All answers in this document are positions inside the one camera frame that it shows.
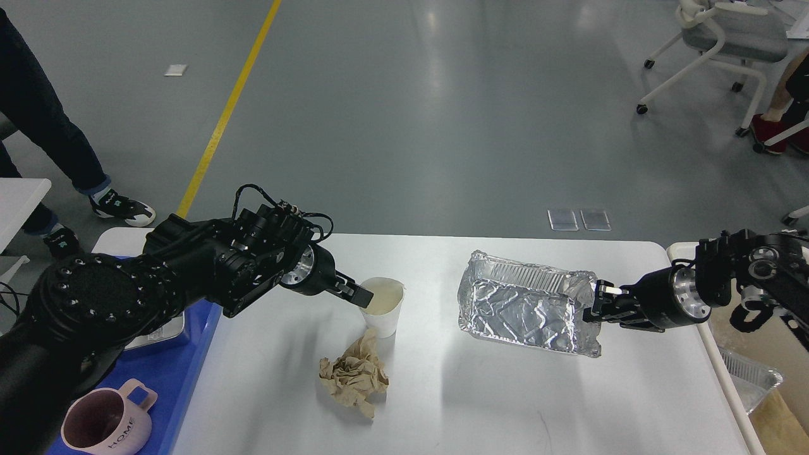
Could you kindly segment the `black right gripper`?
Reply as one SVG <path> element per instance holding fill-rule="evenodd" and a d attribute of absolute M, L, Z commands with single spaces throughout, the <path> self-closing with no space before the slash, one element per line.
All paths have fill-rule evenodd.
<path fill-rule="evenodd" d="M 583 312 L 584 322 L 618 324 L 624 329 L 664 333 L 664 329 L 706 322 L 711 308 L 696 290 L 696 271 L 683 264 L 645 274 L 634 285 L 595 283 L 595 310 L 626 310 L 616 314 Z"/>

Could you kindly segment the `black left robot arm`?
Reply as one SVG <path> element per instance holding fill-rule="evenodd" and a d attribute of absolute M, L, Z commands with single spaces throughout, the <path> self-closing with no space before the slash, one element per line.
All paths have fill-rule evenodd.
<path fill-rule="evenodd" d="M 320 213 L 265 198 L 256 211 L 190 222 L 169 216 L 141 255 L 78 253 L 46 268 L 1 340 L 2 453 L 41 454 L 68 406 L 113 369 L 125 346 L 199 300 L 231 318 L 272 288 L 327 291 L 360 308 L 373 294 L 336 270 Z"/>

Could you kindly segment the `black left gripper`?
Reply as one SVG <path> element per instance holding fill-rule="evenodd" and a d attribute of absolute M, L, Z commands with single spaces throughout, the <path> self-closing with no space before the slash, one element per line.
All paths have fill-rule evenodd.
<path fill-rule="evenodd" d="M 336 271 L 334 258 L 320 245 L 307 245 L 297 265 L 281 277 L 280 285 L 303 296 L 327 291 L 359 308 L 368 308 L 373 292 Z"/>

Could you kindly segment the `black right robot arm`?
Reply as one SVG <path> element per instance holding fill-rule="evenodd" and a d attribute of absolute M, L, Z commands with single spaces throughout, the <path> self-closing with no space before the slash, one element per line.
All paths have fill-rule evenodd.
<path fill-rule="evenodd" d="M 791 333 L 807 346 L 807 239 L 787 231 L 723 231 L 699 241 L 692 259 L 676 258 L 632 285 L 598 280 L 583 319 L 662 333 L 706 322 L 730 303 L 733 289 L 742 299 L 730 318 L 737 331 L 757 331 L 777 315 L 795 323 Z"/>

